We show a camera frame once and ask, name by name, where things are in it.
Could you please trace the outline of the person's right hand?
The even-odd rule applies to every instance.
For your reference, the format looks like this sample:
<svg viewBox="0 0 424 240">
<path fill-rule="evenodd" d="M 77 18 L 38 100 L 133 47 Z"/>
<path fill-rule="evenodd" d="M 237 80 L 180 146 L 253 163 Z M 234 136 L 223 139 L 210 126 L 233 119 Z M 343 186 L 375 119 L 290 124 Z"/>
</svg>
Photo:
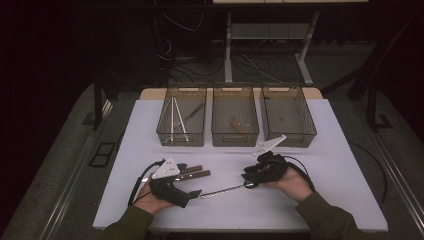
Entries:
<svg viewBox="0 0 424 240">
<path fill-rule="evenodd" d="M 265 183 L 265 186 L 279 189 L 290 199 L 298 203 L 307 199 L 313 193 L 307 181 L 292 168 L 288 168 L 281 179 Z"/>
</svg>

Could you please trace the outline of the wooden-handled knife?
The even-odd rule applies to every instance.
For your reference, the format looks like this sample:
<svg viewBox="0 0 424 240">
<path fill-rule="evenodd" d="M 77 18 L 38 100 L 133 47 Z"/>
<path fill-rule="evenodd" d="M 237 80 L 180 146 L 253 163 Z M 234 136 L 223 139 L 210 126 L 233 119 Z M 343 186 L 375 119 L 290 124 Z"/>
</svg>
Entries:
<svg viewBox="0 0 424 240">
<path fill-rule="evenodd" d="M 176 180 L 179 179 L 179 178 L 182 178 L 182 176 L 184 174 L 194 173 L 194 172 L 198 172 L 198 171 L 202 171 L 202 170 L 203 170 L 203 167 L 201 165 L 193 166 L 193 167 L 187 167 L 185 170 L 181 170 L 180 171 L 180 174 L 178 175 L 178 177 L 176 178 Z M 146 183 L 147 180 L 148 180 L 148 178 L 146 177 L 146 178 L 143 178 L 141 181 L 143 183 Z"/>
</svg>

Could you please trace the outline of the metal spoon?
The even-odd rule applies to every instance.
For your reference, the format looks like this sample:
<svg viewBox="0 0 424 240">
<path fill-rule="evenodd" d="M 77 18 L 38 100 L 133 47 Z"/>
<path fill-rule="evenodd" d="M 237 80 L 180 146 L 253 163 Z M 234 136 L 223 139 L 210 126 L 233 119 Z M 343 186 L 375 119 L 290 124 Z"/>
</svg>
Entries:
<svg viewBox="0 0 424 240">
<path fill-rule="evenodd" d="M 238 185 L 238 186 L 234 186 L 234 187 L 230 187 L 230 188 L 226 188 L 226 189 L 222 189 L 222 190 L 218 190 L 218 191 L 214 191 L 214 192 L 210 192 L 210 193 L 206 193 L 206 194 L 202 194 L 199 196 L 200 199 L 207 199 L 207 198 L 211 198 L 223 193 L 227 193 L 233 190 L 238 190 L 241 188 L 244 188 L 244 185 Z"/>
</svg>

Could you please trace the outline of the aluminium rail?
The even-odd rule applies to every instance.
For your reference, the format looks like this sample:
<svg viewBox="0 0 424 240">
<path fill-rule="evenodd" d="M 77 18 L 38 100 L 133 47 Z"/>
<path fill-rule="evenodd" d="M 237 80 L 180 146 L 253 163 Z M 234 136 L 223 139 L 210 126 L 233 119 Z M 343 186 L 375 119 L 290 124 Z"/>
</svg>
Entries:
<svg viewBox="0 0 424 240">
<path fill-rule="evenodd" d="M 97 130 L 92 130 L 86 138 L 78 155 L 76 165 L 73 167 L 65 187 L 54 205 L 53 212 L 43 228 L 39 240 L 59 240 L 59 231 L 60 229 L 64 230 L 63 220 L 65 219 L 66 214 L 70 213 L 69 209 L 72 200 L 77 193 L 79 184 L 84 178 L 88 163 L 94 154 L 94 147 L 98 142 L 99 136 L 103 131 L 105 121 L 109 118 L 112 109 L 113 104 L 109 100 L 101 105 L 100 117 L 102 120 L 100 127 Z"/>
<path fill-rule="evenodd" d="M 383 165 L 424 235 L 424 143 L 410 132 L 380 129 L 373 134 Z"/>
</svg>

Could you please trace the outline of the wooden-handled fork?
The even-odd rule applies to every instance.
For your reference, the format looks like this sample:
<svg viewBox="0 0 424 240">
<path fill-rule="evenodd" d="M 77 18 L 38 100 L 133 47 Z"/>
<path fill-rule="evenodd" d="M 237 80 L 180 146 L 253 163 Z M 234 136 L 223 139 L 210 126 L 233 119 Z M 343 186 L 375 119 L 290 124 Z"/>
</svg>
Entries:
<svg viewBox="0 0 424 240">
<path fill-rule="evenodd" d="M 205 177 L 209 175 L 211 175 L 211 172 L 209 170 L 186 173 L 186 174 L 179 175 L 177 178 L 175 178 L 175 181 L 186 181 L 189 179 L 200 178 L 200 177 Z"/>
</svg>

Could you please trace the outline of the black metal stand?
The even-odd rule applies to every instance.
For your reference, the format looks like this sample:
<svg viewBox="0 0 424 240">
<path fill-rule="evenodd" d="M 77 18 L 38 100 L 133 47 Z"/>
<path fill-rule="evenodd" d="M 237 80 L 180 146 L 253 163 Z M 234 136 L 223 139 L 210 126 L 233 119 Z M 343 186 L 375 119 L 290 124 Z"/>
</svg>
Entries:
<svg viewBox="0 0 424 240">
<path fill-rule="evenodd" d="M 321 89 L 327 94 L 352 82 L 348 98 L 367 98 L 366 121 L 376 122 L 377 94 L 384 93 L 416 132 L 424 134 L 424 5 L 412 10 L 376 9 L 367 19 L 370 57 L 353 72 Z"/>
</svg>

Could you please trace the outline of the person's left hand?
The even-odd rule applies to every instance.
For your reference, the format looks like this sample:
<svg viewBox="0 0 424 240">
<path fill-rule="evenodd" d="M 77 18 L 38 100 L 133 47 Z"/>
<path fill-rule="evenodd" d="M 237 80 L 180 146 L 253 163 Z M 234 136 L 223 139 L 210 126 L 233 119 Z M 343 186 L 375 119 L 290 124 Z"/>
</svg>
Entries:
<svg viewBox="0 0 424 240">
<path fill-rule="evenodd" d="M 173 204 L 165 200 L 158 199 L 151 193 L 150 186 L 146 183 L 140 189 L 133 206 L 155 215 L 166 208 L 173 207 Z"/>
</svg>

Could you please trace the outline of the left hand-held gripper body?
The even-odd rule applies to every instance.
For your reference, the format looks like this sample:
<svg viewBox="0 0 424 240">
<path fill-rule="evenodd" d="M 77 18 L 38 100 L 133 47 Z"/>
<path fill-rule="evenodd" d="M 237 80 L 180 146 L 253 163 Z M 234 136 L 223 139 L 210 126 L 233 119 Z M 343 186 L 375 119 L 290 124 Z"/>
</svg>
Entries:
<svg viewBox="0 0 424 240">
<path fill-rule="evenodd" d="M 157 198 L 185 208 L 189 202 L 189 194 L 176 188 L 173 184 L 175 178 L 180 174 L 178 164 L 173 156 L 164 159 L 160 167 L 153 173 L 149 186 Z"/>
</svg>

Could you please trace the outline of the white metal desk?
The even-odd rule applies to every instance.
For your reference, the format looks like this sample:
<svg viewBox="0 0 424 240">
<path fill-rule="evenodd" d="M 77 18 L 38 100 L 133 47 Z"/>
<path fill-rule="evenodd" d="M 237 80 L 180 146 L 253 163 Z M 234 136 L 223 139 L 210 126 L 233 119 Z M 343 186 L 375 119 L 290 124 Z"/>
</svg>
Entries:
<svg viewBox="0 0 424 240">
<path fill-rule="evenodd" d="M 300 40 L 302 48 L 294 54 L 297 67 L 305 84 L 311 85 L 305 58 L 316 25 L 324 7 L 347 4 L 365 4 L 368 0 L 213 0 L 214 7 L 228 7 L 226 20 L 224 76 L 226 82 L 233 80 L 231 46 L 233 40 Z M 233 13 L 246 7 L 249 11 L 263 7 L 265 10 L 299 10 L 301 6 L 311 7 L 311 17 L 302 23 L 235 23 Z"/>
</svg>

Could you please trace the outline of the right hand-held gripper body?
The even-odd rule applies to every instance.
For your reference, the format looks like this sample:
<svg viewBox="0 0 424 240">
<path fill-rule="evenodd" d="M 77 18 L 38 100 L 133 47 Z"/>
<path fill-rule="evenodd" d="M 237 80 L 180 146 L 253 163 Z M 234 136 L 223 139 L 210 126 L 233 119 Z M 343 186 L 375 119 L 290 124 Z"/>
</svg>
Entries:
<svg viewBox="0 0 424 240">
<path fill-rule="evenodd" d="M 288 162 L 279 154 L 274 154 L 272 149 L 286 139 L 285 135 L 260 143 L 253 155 L 257 158 L 255 165 L 254 181 L 268 183 L 280 180 L 288 168 Z"/>
</svg>

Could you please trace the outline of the smoked clear plastic bin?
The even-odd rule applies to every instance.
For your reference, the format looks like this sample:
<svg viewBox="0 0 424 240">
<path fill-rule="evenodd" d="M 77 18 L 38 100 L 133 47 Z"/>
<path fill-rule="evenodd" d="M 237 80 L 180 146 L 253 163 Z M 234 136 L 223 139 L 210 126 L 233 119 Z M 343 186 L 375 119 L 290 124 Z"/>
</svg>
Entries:
<svg viewBox="0 0 424 240">
<path fill-rule="evenodd" d="M 285 135 L 279 147 L 307 148 L 317 135 L 302 87 L 289 83 L 263 83 L 260 105 L 266 141 Z"/>
<path fill-rule="evenodd" d="M 162 146 L 204 145 L 206 97 L 207 85 L 202 82 L 168 85 L 156 128 Z"/>
<path fill-rule="evenodd" d="M 234 117 L 246 133 L 230 124 Z M 259 135 L 253 86 L 250 83 L 221 82 L 213 86 L 212 145 L 214 147 L 254 147 Z"/>
</svg>

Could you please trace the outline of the white chopstick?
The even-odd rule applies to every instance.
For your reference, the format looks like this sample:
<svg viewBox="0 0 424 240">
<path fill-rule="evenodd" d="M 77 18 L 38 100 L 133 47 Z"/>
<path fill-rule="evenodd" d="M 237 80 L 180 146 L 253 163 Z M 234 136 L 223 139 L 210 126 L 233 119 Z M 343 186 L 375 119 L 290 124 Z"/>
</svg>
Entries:
<svg viewBox="0 0 424 240">
<path fill-rule="evenodd" d="M 186 132 L 186 128 L 185 128 L 185 124 L 184 124 L 184 121 L 182 119 L 182 115 L 181 115 L 181 112 L 180 112 L 180 108 L 179 108 L 177 99 L 175 97 L 173 97 L 173 101 L 174 101 L 174 104 L 175 104 L 175 107 L 176 107 L 176 110 L 177 110 L 178 118 L 180 120 L 181 129 L 182 129 L 182 131 L 184 133 L 185 141 L 186 142 L 189 142 L 189 139 L 188 139 L 188 136 L 187 136 L 187 132 Z"/>
<path fill-rule="evenodd" d="M 174 141 L 174 97 L 171 97 L 171 123 L 170 123 L 170 142 Z"/>
</svg>

